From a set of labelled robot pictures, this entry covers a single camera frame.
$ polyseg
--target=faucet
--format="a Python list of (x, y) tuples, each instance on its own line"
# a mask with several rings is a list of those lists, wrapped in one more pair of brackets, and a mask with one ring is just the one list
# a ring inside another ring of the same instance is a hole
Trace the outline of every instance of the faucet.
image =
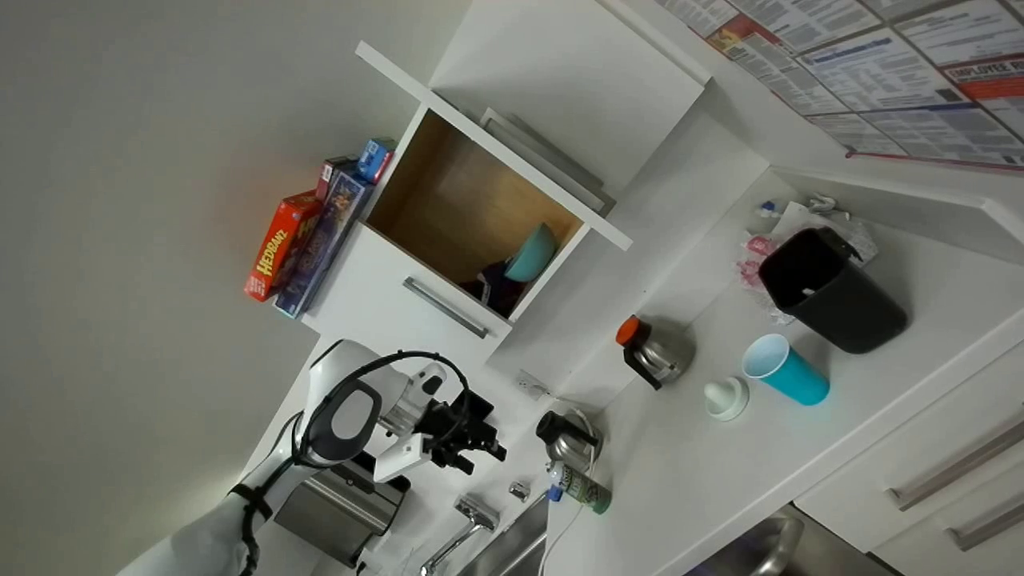
[(476, 496), (458, 500), (456, 507), (466, 517), (466, 523), (420, 565), (420, 576), (432, 576), (456, 546), (470, 540), (476, 532), (493, 532), (499, 523), (499, 514)]

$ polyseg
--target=blue cup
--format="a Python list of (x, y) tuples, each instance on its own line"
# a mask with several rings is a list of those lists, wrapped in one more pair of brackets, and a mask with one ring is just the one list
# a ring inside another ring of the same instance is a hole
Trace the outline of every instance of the blue cup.
[(741, 355), (741, 372), (769, 388), (816, 407), (829, 397), (829, 380), (782, 332), (764, 332)]

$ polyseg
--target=open cabinet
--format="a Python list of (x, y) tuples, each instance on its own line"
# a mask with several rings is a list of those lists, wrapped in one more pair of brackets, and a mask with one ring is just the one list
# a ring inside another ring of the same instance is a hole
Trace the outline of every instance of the open cabinet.
[(529, 130), (493, 107), (458, 107), (371, 43), (354, 53), (415, 112), (306, 325), (379, 352), (424, 345), (479, 362), (588, 232), (632, 247), (597, 181), (546, 141), (520, 138)]

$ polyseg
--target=jar lid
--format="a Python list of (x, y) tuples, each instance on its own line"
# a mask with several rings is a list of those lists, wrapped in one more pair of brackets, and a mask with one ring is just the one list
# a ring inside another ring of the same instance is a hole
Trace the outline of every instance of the jar lid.
[(626, 345), (626, 343), (637, 340), (639, 328), (644, 328), (644, 321), (635, 312), (635, 316), (626, 316), (626, 321), (617, 325), (614, 343), (617, 343), (617, 345)]

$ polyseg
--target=cabinet door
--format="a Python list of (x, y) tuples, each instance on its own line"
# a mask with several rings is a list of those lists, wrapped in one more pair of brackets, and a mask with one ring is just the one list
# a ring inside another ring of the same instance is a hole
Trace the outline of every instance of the cabinet door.
[(357, 340), (379, 355), (397, 347), (441, 352), (479, 365), (509, 322), (409, 260), (371, 227), (352, 227), (328, 293), (304, 316), (321, 337)]
[(1024, 464), (878, 546), (906, 576), (1008, 576), (1024, 551)]
[(432, 85), (461, 104), (512, 112), (611, 194), (703, 92), (594, 0), (474, 0)]
[(1024, 461), (1022, 375), (1024, 347), (1017, 345), (798, 506), (862, 551), (931, 517)]

